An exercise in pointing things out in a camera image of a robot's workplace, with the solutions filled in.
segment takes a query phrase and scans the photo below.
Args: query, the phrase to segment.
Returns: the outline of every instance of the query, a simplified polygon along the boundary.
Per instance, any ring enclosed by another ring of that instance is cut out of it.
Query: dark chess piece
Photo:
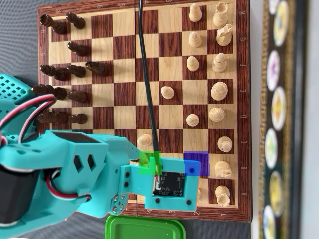
[[[88,117],[86,116],[86,114],[71,115],[69,117],[69,121],[71,123],[84,124],[88,121]]]
[[[86,46],[77,44],[73,41],[69,41],[68,48],[78,56],[85,56],[87,54]]]
[[[85,67],[100,76],[106,76],[106,64],[103,62],[88,61]]]
[[[64,34],[66,31],[65,23],[54,21],[50,16],[46,14],[40,17],[40,23],[46,27],[52,27],[53,31],[58,34]]]
[[[77,102],[86,102],[87,94],[84,91],[70,91],[68,97]]]
[[[44,111],[36,119],[41,123],[67,123],[68,113]]]
[[[80,77],[80,78],[84,77],[85,73],[86,73],[85,68],[82,66],[69,65],[66,69],[71,74],[75,75],[76,77]]]
[[[49,65],[40,65],[40,71],[42,71],[45,75],[54,76],[54,78],[58,81],[64,81],[68,76],[68,71],[66,68],[62,67],[54,67]]]
[[[70,22],[73,23],[74,26],[77,29],[82,29],[85,26],[85,20],[77,15],[75,15],[74,13],[68,12],[65,15],[66,19]]]
[[[51,85],[35,85],[31,89],[36,95],[43,96],[47,94],[54,94],[57,100],[63,100],[67,96],[67,91],[62,87],[54,88]]]

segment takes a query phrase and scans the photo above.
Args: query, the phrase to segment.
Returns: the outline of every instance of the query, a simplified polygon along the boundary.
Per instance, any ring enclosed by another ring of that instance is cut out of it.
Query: chessboard border
[[[149,0],[145,6],[164,4],[205,2],[211,0]],[[143,204],[128,204],[124,215],[157,218],[251,222],[252,220],[252,168],[251,168],[251,103],[250,103],[250,3],[235,0],[237,36],[237,132],[238,132],[238,208],[197,207],[196,212],[146,210]],[[40,24],[42,14],[62,16],[71,11],[75,14],[99,12],[119,8],[133,8],[138,0],[92,0],[73,1],[41,5],[37,10],[38,65],[48,63],[48,30]],[[38,70],[40,84],[49,84],[49,77]],[[48,124],[39,124],[38,131],[44,132]]]

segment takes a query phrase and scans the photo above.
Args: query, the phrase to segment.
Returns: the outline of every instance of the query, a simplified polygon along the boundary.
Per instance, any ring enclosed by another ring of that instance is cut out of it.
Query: green container
[[[186,239],[177,220],[108,216],[104,239]]]

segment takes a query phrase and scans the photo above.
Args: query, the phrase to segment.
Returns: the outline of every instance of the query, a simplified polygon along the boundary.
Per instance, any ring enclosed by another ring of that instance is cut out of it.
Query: wooden chessboard
[[[197,2],[202,10],[199,22],[189,20],[190,5]],[[234,27],[232,42],[221,47],[216,42],[217,27],[213,15],[218,1],[149,0],[144,1],[143,30],[152,100],[158,129],[159,149],[164,157],[186,157],[187,152],[200,151],[202,172],[199,189],[201,197],[196,212],[153,211],[144,209],[144,199],[132,195],[125,215],[195,220],[251,221],[251,108],[249,57],[249,1],[226,0],[228,23]],[[57,81],[39,71],[39,83],[85,91],[89,100],[77,103],[58,101],[54,112],[88,115],[86,124],[42,124],[44,129],[63,129],[85,133],[114,134],[126,137],[137,145],[137,138],[150,133],[141,52],[137,27],[137,0],[73,1],[38,8],[38,61],[40,64],[65,67],[84,66],[88,60],[107,63],[110,74],[98,76],[87,70],[84,78],[69,75],[66,81]],[[70,11],[86,21],[78,30],[68,23],[65,14]],[[39,17],[48,14],[54,20],[66,22],[67,33],[58,35],[42,26]],[[197,31],[202,46],[192,49],[188,37]],[[85,44],[91,54],[79,57],[67,48],[68,41]],[[212,61],[218,53],[226,54],[227,68],[223,73],[212,70]],[[195,56],[200,67],[196,72],[187,69],[188,56]],[[224,82],[227,97],[215,101],[210,91],[214,83]],[[171,100],[162,97],[160,89],[170,86],[175,91]],[[212,122],[208,112],[214,107],[225,111],[225,118]],[[197,114],[199,125],[189,127],[186,117]],[[231,138],[229,153],[220,151],[217,141],[221,136]],[[138,149],[152,151],[151,146]],[[218,178],[216,162],[227,161],[232,177]],[[217,204],[215,188],[227,186],[230,205]]]

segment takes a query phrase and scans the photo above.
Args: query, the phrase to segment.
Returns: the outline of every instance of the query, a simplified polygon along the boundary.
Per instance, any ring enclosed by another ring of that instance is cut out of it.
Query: dark pawn
[[[86,102],[87,95],[83,91],[70,91],[68,97],[77,102]]]
[[[36,118],[41,123],[67,123],[68,113],[58,112],[53,113],[50,111],[44,111]]]
[[[85,73],[86,73],[85,68],[82,66],[69,65],[66,69],[71,74],[75,75],[76,77],[80,77],[80,78],[84,77]]]
[[[73,41],[68,43],[68,48],[78,56],[85,56],[87,54],[86,46],[77,44]]]
[[[66,19],[70,22],[73,23],[74,26],[77,29],[82,29],[85,26],[85,20],[77,15],[75,15],[74,13],[68,12],[65,15]]]
[[[102,62],[88,61],[85,67],[100,76],[106,76],[106,64]]]
[[[50,16],[44,14],[40,17],[40,23],[46,27],[52,27],[53,31],[58,34],[64,34],[66,27],[63,22],[54,21]]]
[[[71,115],[69,117],[69,121],[71,123],[84,124],[88,121],[88,117],[86,116],[86,114]]]

